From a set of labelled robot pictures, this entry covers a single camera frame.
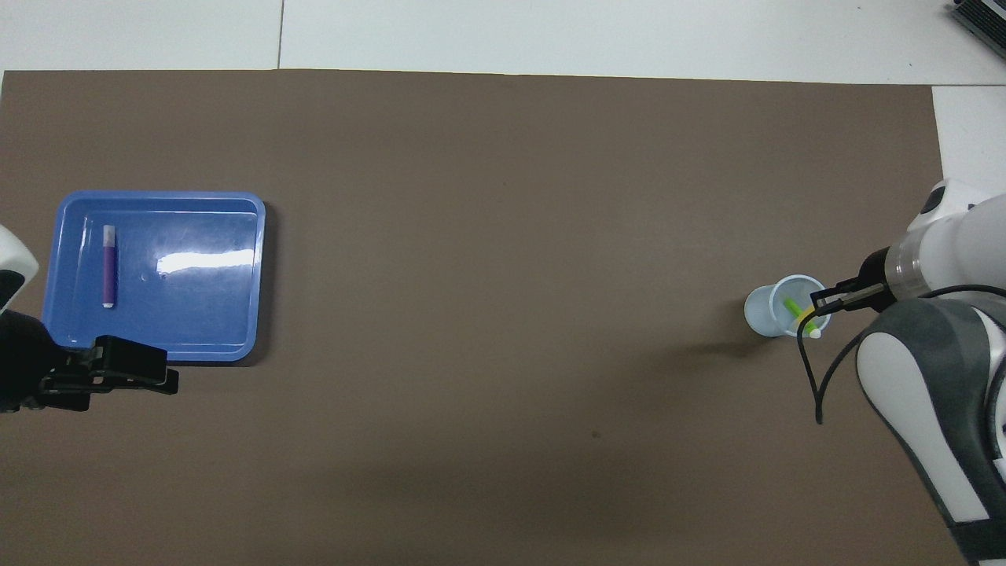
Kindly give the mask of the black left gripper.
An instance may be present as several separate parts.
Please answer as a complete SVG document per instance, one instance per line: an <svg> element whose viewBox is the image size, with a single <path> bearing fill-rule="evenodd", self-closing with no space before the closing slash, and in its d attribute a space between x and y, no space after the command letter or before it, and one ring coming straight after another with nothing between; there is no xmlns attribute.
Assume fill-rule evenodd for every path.
<svg viewBox="0 0 1006 566"><path fill-rule="evenodd" d="M179 372L167 370L167 352L153 345L117 336L99 336L94 347L94 369L105 375L71 375L67 368L86 365L93 358L87 348L55 344L37 318L16 311L1 316L1 412L23 407L85 412L90 394L116 389L176 394ZM43 382L47 379L47 393Z"/></svg>

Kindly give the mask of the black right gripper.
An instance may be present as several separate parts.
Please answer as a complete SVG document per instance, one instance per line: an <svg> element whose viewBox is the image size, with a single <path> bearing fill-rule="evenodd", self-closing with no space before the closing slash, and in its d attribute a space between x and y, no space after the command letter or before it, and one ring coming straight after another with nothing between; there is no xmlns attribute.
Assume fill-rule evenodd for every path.
<svg viewBox="0 0 1006 566"><path fill-rule="evenodd" d="M810 298L816 315L823 318L824 315L840 311L863 309L879 313L895 304L898 298L891 291L885 272L888 254L890 247L880 248L867 255L860 265L860 280L858 277L849 278L830 288L812 292Z"/></svg>

